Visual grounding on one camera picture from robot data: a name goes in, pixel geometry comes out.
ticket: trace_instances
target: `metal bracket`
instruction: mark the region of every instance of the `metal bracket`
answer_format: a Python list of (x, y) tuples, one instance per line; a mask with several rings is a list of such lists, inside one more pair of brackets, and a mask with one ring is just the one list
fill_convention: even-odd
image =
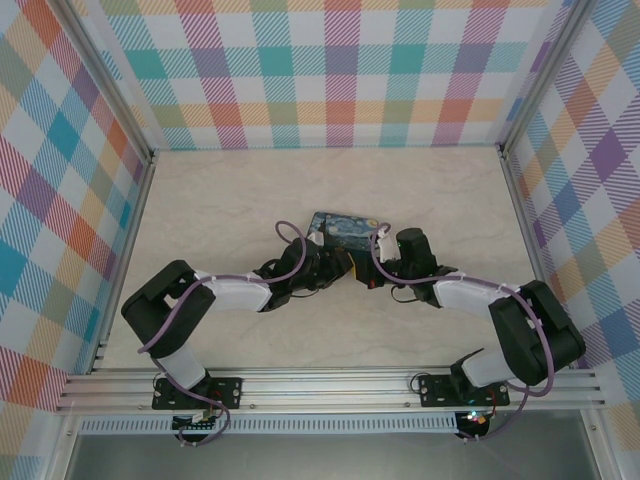
[(502, 383), (492, 383), (484, 388), (473, 391), (468, 398), (468, 404), (463, 405), (460, 396), (451, 383), (450, 375), (420, 375), (418, 378), (420, 404), (423, 407), (461, 407), (463, 409), (476, 407), (506, 407), (511, 402), (509, 391)]
[[(238, 377), (218, 377), (209, 380), (210, 398), (222, 403), (229, 410), (240, 408), (242, 379)], [(175, 388), (166, 378), (160, 378), (153, 384), (154, 410), (209, 410), (210, 405), (191, 398)]]

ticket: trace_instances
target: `colorful plaid backdrop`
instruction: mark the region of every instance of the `colorful plaid backdrop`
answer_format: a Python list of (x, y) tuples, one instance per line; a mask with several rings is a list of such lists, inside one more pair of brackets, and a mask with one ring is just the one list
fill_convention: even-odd
[(553, 24), (551, 25), (551, 28), (547, 32), (547, 36), (545, 37), (544, 42), (542, 42), (542, 46), (538, 51), (538, 55), (536, 55), (536, 59), (531, 64), (531, 68), (527, 73), (525, 81), (522, 83), (522, 86), (520, 87), (520, 91), (518, 92), (518, 96), (516, 97), (516, 100), (513, 102), (513, 105), (511, 106), (511, 110), (509, 110), (509, 115), (507, 115), (507, 120), (504, 122), (504, 125), (502, 126), (502, 130), (500, 131), (500, 135), (498, 136), (497, 143), (498, 142), (504, 143), (504, 141), (506, 140), (507, 134), (511, 129), (511, 125), (513, 125), (513, 121), (515, 120), (516, 115), (518, 115), (518, 112), (520, 111), (522, 102), (524, 102), (525, 98), (527, 98), (527, 95), (529, 95), (529, 92), (531, 91), (531, 89), (533, 88), (533, 85), (538, 79), (538, 75), (540, 74), (540, 69), (544, 64), (544, 61), (546, 60), (547, 55), (550, 53), (551, 47), (553, 46), (556, 39), (558, 38), (558, 35), (560, 34), (560, 31), (562, 30), (562, 27), (564, 26), (564, 23), (567, 20), (569, 13), (571, 12), (571, 8), (575, 3), (576, 3), (576, 0), (562, 0), (562, 6), (558, 10), (558, 13), (556, 14), (556, 18), (554, 19)]
[(84, 2), (134, 113), (172, 149), (493, 144), (538, 22), (562, 3)]
[(35, 477), (142, 162), (44, 0), (0, 2), (0, 479)]
[(619, 458), (640, 467), (639, 5), (600, 0), (513, 167), (548, 277), (614, 405)]

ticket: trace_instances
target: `black cable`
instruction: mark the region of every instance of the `black cable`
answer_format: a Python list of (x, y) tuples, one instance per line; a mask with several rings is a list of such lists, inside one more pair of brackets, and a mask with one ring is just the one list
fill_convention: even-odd
[(318, 293), (320, 290), (314, 290), (312, 293), (310, 293), (309, 295), (291, 295), (291, 298), (309, 298), (309, 297), (313, 297), (316, 293)]
[(266, 262), (264, 262), (262, 264), (262, 266), (257, 270), (258, 272), (264, 272), (266, 274), (268, 274), (269, 276), (273, 275), (273, 266), (276, 264), (276, 262), (278, 261), (277, 258), (272, 258), (271, 260), (268, 260)]
[(415, 388), (413, 388), (413, 381), (418, 378), (421, 375), (430, 375), (429, 373), (425, 373), (425, 372), (420, 372), (420, 373), (416, 373), (413, 377), (411, 377), (411, 380), (409, 380), (409, 390), (411, 390), (413, 393), (415, 393), (416, 395), (421, 395), (421, 393), (419, 391), (417, 391)]
[(413, 302), (417, 302), (418, 299), (417, 298), (412, 298), (411, 300), (398, 300), (394, 295), (393, 295), (393, 291), (398, 288), (397, 285), (394, 285), (393, 287), (391, 287), (391, 298), (393, 298), (396, 302), (398, 303), (413, 303)]

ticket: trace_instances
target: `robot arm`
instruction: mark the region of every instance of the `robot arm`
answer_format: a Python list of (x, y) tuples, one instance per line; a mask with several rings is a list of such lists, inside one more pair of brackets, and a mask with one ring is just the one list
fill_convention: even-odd
[[(323, 251), (315, 241), (318, 239), (305, 240), (306, 257), (295, 275), (269, 284), (248, 280), (275, 279), (292, 271), (301, 259), (300, 239), (291, 242), (280, 259), (233, 278), (211, 276), (193, 270), (184, 260), (175, 260), (124, 303), (122, 316), (145, 345), (141, 351), (148, 351), (181, 387), (207, 396), (208, 374), (187, 343), (204, 314), (225, 310), (268, 312), (285, 305), (293, 292), (327, 288), (351, 270), (353, 264), (346, 252)], [(170, 306), (173, 302), (169, 299), (180, 299), (194, 285), (183, 300)], [(166, 328), (172, 312), (173, 320)], [(162, 329), (166, 330), (156, 338)]]
[[(208, 279), (204, 272), (176, 260), (129, 298), (122, 307), (122, 314), (141, 342), (148, 345), (165, 328), (165, 321), (172, 312), (167, 298), (179, 299), (188, 288), (197, 284), (173, 307), (173, 322), (148, 352), (180, 386), (206, 397), (208, 374), (187, 344), (206, 311), (271, 311), (285, 305), (295, 291), (327, 288), (350, 271), (354, 263), (360, 272), (358, 280), (368, 288), (385, 283), (404, 286), (400, 281), (390, 281), (389, 277), (383, 276), (372, 266), (371, 257), (352, 257), (342, 249), (327, 248), (322, 236), (317, 234), (305, 242), (306, 256), (300, 270), (285, 281), (270, 284), (252, 283), (245, 278), (277, 279), (292, 271), (301, 261), (301, 239), (287, 246), (280, 259), (267, 262), (241, 279), (225, 275)], [(409, 228), (395, 236), (385, 232), (379, 236), (377, 245), (382, 268), (397, 279), (451, 277), (451, 280), (444, 278), (411, 285), (420, 301), (437, 308), (463, 310), (492, 321), (500, 349), (474, 352), (451, 366), (451, 383), (462, 403), (474, 390), (495, 382), (517, 378), (534, 386), (547, 378), (548, 367), (541, 339), (512, 296), (495, 286), (461, 281), (464, 274), (457, 269), (438, 265), (419, 228)], [(542, 322), (554, 370), (584, 354), (582, 337), (545, 283), (533, 281), (509, 288), (526, 299)]]

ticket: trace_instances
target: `marble floor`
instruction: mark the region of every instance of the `marble floor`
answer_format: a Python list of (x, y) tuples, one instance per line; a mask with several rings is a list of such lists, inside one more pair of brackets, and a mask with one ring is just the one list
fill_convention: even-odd
[[(496, 281), (533, 278), (491, 147), (165, 152), (122, 293), (184, 259), (214, 274), (279, 257), (273, 224), (306, 230), (318, 210), (419, 226), (442, 264)], [(444, 365), (497, 344), (493, 326), (351, 276), (271, 313), (207, 314), (190, 339), (206, 366)], [(104, 367), (150, 365), (118, 313)]]

